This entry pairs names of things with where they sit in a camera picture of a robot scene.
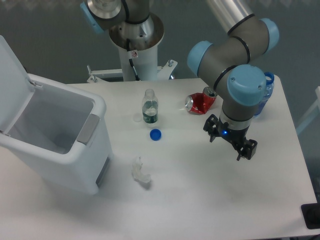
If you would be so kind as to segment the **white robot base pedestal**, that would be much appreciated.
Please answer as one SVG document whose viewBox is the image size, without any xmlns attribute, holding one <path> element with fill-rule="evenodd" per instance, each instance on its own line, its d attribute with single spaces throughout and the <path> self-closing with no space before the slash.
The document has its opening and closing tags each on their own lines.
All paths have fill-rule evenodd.
<svg viewBox="0 0 320 240">
<path fill-rule="evenodd" d="M 87 66 L 89 80 L 122 77 L 130 81 L 172 80 L 178 62 L 170 59 L 158 65 L 158 45 L 164 37 L 164 25 L 154 13 L 142 23 L 121 22 L 108 30 L 111 42 L 117 47 L 120 69 L 91 70 Z"/>
</svg>

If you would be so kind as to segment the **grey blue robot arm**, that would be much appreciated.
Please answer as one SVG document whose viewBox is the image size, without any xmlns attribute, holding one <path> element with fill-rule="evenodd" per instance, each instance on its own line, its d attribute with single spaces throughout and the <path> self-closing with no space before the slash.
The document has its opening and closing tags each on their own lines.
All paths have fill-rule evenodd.
<svg viewBox="0 0 320 240">
<path fill-rule="evenodd" d="M 208 6 L 228 35 L 221 45 L 200 41 L 189 52 L 187 65 L 214 93 L 222 109 L 211 115 L 203 129 L 211 140 L 229 142 L 239 158 L 251 159 L 257 142 L 246 133 L 266 89 L 266 76 L 250 61 L 270 51 L 279 41 L 277 25 L 259 19 L 243 0 L 209 0 Z M 85 0 L 80 5 L 91 27 L 108 32 L 119 50 L 123 79 L 156 80 L 156 51 L 164 36 L 162 21 L 150 11 L 147 0 Z"/>
</svg>

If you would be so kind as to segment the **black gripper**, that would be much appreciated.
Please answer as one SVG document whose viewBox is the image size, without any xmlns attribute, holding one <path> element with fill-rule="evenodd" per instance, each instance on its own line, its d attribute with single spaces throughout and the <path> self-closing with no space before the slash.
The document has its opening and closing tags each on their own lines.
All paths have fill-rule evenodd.
<svg viewBox="0 0 320 240">
<path fill-rule="evenodd" d="M 236 121 L 220 115 L 219 119 L 211 114 L 205 121 L 203 130 L 209 135 L 212 143 L 216 137 L 220 137 L 230 143 L 237 151 L 237 161 L 240 158 L 251 160 L 257 150 L 258 142 L 253 139 L 246 139 L 246 134 L 250 126 L 250 119 L 246 121 Z"/>
</svg>

